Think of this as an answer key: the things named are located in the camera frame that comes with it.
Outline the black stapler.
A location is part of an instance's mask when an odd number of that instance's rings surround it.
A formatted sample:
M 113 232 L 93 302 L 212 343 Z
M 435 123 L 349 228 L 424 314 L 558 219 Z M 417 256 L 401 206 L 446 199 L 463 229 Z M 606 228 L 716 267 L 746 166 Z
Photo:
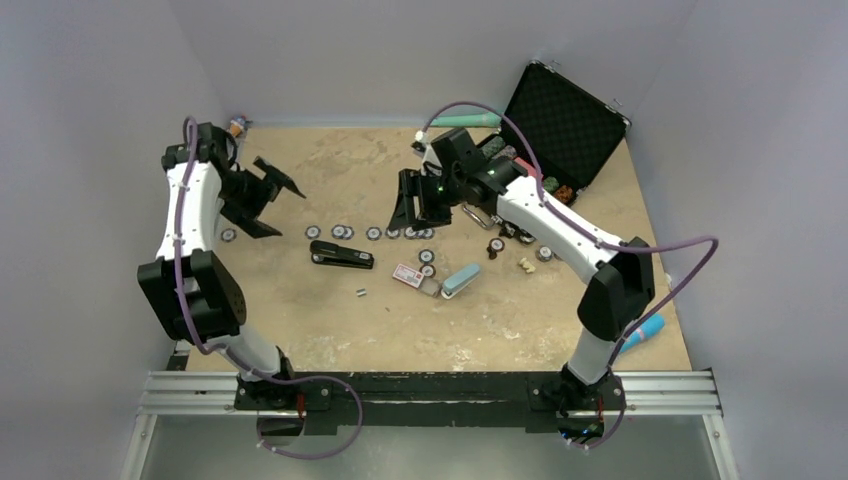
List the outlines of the black stapler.
M 312 262 L 318 265 L 371 270 L 375 264 L 375 258 L 369 252 L 321 240 L 313 240 L 309 251 Z

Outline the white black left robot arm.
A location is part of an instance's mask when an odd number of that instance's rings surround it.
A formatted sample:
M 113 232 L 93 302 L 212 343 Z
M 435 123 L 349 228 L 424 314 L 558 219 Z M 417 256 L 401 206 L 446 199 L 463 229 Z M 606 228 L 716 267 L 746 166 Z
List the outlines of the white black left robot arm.
M 241 167 L 236 139 L 224 128 L 188 116 L 182 135 L 161 159 L 166 226 L 154 260 L 137 269 L 138 284 L 171 339 L 224 357 L 238 369 L 242 389 L 287 408 L 298 395 L 291 362 L 248 326 L 244 293 L 215 248 L 221 220 L 253 239 L 279 235 L 259 217 L 281 191 L 301 191 L 261 157 L 253 162 L 257 173 Z

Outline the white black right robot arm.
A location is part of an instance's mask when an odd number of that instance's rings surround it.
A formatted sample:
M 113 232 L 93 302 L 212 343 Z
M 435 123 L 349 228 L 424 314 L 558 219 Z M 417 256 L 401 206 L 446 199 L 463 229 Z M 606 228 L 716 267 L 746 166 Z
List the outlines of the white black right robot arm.
M 624 241 L 588 222 L 515 161 L 486 158 L 463 128 L 435 139 L 419 131 L 412 147 L 421 166 L 400 171 L 389 229 L 446 226 L 453 207 L 472 205 L 529 234 L 585 284 L 577 308 L 582 331 L 563 367 L 561 392 L 573 406 L 588 405 L 600 394 L 625 329 L 655 297 L 646 243 Z

